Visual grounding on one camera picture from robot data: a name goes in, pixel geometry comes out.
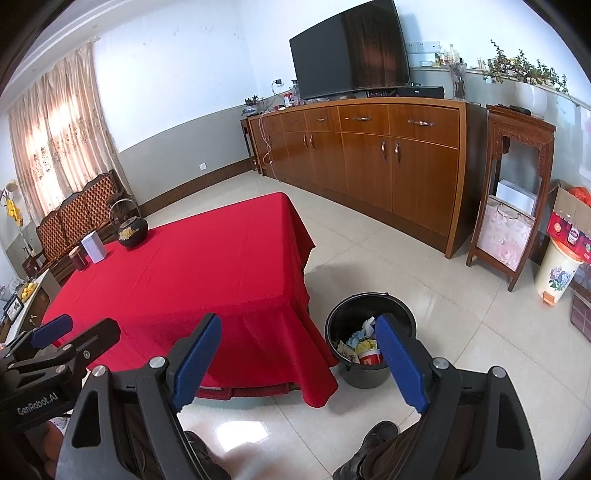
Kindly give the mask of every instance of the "cloth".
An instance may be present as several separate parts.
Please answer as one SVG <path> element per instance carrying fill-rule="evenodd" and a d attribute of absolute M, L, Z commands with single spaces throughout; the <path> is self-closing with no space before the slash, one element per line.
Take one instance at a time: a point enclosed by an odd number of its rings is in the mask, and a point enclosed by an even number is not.
<path fill-rule="evenodd" d="M 132 194 L 103 118 L 90 43 L 44 73 L 8 120 L 18 183 L 36 224 L 111 169 Z"/>
<path fill-rule="evenodd" d="M 449 440 L 441 456 L 434 480 L 453 480 L 464 467 L 465 452 L 472 432 L 474 405 L 459 405 Z M 361 463 L 363 480 L 395 478 L 421 432 L 423 418 L 391 440 L 369 452 Z"/>
<path fill-rule="evenodd" d="M 130 251 L 106 245 L 107 258 L 74 272 L 43 322 L 71 315 L 61 344 L 104 317 L 117 320 L 121 340 L 91 367 L 121 371 L 166 355 L 213 312 L 222 342 L 202 387 L 294 383 L 321 407 L 337 389 L 329 369 L 337 361 L 307 313 L 302 270 L 313 247 L 285 194 L 229 205 L 154 228 Z"/>

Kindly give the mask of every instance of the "picture frame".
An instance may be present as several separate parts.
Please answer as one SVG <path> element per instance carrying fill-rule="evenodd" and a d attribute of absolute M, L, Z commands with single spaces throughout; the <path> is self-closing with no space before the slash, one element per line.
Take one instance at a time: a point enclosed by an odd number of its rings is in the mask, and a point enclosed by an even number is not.
<path fill-rule="evenodd" d="M 18 314 L 21 313 L 22 309 L 24 308 L 24 304 L 22 303 L 21 299 L 15 293 L 10 300 L 6 302 L 4 306 L 4 315 L 11 321 L 14 322 Z"/>

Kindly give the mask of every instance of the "ceiling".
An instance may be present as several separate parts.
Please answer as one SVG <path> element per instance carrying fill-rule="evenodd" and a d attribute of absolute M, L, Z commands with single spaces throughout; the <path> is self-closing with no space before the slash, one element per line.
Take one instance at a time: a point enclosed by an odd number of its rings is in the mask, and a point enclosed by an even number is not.
<path fill-rule="evenodd" d="M 0 114 L 44 72 L 85 42 L 181 0 L 74 0 L 36 39 L 0 96 Z"/>

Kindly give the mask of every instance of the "decorative item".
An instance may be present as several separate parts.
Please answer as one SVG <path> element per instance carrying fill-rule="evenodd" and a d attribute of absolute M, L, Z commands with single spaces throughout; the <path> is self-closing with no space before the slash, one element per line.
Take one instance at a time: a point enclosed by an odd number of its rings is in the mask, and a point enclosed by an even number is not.
<path fill-rule="evenodd" d="M 8 317 L 11 322 L 14 322 L 18 314 L 21 313 L 22 308 L 24 307 L 20 298 L 18 298 L 18 294 L 14 294 L 10 300 L 6 302 L 4 306 L 4 315 Z"/>
<path fill-rule="evenodd" d="M 114 220 L 111 218 L 111 212 L 113 211 L 113 207 L 120 202 L 132 202 L 135 205 L 135 208 L 137 208 L 139 211 L 138 204 L 132 199 L 121 199 L 118 202 L 115 202 L 109 211 L 109 218 L 111 219 L 111 223 L 114 226 L 115 224 Z M 121 225 L 119 225 L 117 239 L 119 240 L 119 243 L 125 248 L 133 248 L 137 247 L 141 242 L 143 242 L 147 235 L 148 222 L 144 218 L 137 215 L 127 219 Z"/>
<path fill-rule="evenodd" d="M 466 64 L 462 59 L 458 63 L 455 61 L 448 64 L 449 71 L 452 74 L 453 99 L 461 102 L 466 101 Z"/>
<path fill-rule="evenodd" d="M 550 86 L 557 92 L 568 94 L 566 75 L 560 77 L 553 68 L 537 60 L 537 64 L 530 63 L 523 50 L 519 55 L 507 58 L 505 52 L 491 40 L 496 48 L 496 58 L 488 60 L 487 71 L 482 72 L 486 80 L 491 78 L 492 83 L 503 83 L 504 80 L 514 80 L 515 97 L 519 106 L 531 110 L 531 113 L 539 118 L 544 118 L 547 108 L 547 92 L 536 85 Z"/>
<path fill-rule="evenodd" d="M 258 102 L 260 100 L 261 99 L 257 95 L 244 99 L 246 108 L 243 110 L 243 113 L 245 113 L 246 116 L 256 115 L 258 113 Z"/>

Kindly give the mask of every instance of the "shoe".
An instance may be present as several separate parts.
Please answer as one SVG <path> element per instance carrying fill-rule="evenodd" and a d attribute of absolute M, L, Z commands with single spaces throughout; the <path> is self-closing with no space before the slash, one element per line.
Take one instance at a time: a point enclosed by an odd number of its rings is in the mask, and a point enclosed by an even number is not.
<path fill-rule="evenodd" d="M 381 421 L 372 428 L 363 439 L 361 448 L 357 450 L 353 458 L 344 463 L 333 473 L 333 480 L 362 480 L 359 476 L 359 468 L 365 456 L 378 445 L 387 442 L 398 435 L 398 427 L 391 421 Z"/>
<path fill-rule="evenodd" d="M 212 460 L 207 445 L 195 432 L 186 430 L 185 435 L 211 480 L 232 480 L 230 474 Z"/>

